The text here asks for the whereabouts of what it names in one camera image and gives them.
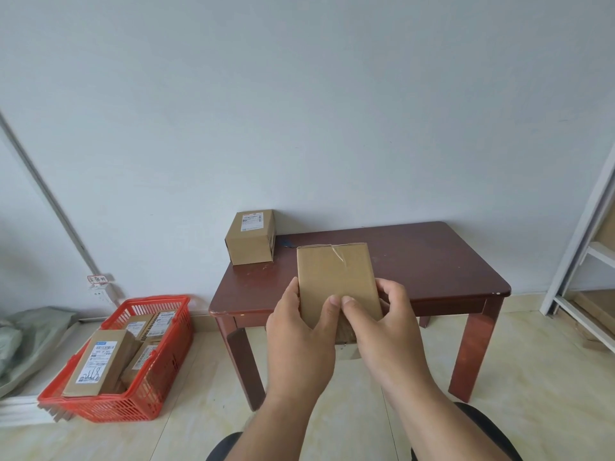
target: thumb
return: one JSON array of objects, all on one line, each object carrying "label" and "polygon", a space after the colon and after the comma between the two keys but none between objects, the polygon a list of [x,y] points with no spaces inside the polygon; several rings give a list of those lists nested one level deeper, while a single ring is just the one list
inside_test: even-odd
[{"label": "thumb", "polygon": [[338,329],[338,319],[340,318],[341,299],[337,295],[327,297],[320,311],[320,319],[314,331],[331,337],[335,340],[335,332]]},{"label": "thumb", "polygon": [[363,306],[353,297],[344,296],[342,298],[342,310],[357,337],[365,333],[367,328],[376,323]]}]

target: power outlet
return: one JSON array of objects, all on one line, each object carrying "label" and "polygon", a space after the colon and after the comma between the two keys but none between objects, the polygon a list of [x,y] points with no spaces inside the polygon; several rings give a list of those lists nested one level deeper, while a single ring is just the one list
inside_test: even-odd
[{"label": "power outlet", "polygon": [[118,300],[115,291],[113,290],[113,285],[111,283],[107,283],[106,285],[92,285],[87,289],[92,297],[96,299],[96,302],[105,305],[112,305],[117,307],[116,301]]}]

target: plastic basket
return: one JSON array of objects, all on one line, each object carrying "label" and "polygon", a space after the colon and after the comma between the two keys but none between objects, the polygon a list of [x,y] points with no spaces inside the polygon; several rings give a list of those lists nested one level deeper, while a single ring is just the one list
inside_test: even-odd
[{"label": "plastic basket", "polygon": [[86,343],[42,391],[38,397],[39,405],[49,409],[59,407],[92,422],[155,419],[192,344],[194,333],[188,311],[189,301],[187,295],[129,299],[102,323],[101,330],[121,329],[133,315],[178,309],[158,348],[145,361],[130,388],[124,393],[73,398],[62,396],[68,379],[86,350]]}]

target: tile floor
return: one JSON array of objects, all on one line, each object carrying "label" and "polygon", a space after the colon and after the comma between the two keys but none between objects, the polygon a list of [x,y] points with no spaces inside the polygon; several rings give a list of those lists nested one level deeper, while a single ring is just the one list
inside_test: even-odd
[{"label": "tile floor", "polygon": [[[427,359],[447,387],[465,317],[438,317],[423,330]],[[266,337],[249,330],[266,376]],[[610,460],[615,453],[615,355],[581,347],[564,322],[539,312],[502,314],[472,403],[525,460]],[[410,445],[361,359],[340,360],[317,404],[302,460],[410,459]],[[204,460],[250,410],[217,333],[196,335],[161,416],[152,422],[96,425],[75,418],[0,430],[3,460]]]}]

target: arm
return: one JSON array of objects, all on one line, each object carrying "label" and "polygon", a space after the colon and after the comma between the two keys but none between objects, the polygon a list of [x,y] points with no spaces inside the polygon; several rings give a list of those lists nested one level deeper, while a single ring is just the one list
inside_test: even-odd
[{"label": "arm", "polygon": [[333,375],[341,300],[327,299],[311,330],[299,315],[298,294],[295,277],[267,320],[267,396],[228,461],[299,459],[309,417]]},{"label": "arm", "polygon": [[510,461],[436,386],[404,287],[386,279],[376,284],[390,301],[383,319],[376,322],[348,296],[342,298],[342,310],[365,365],[399,415],[417,458]]}]

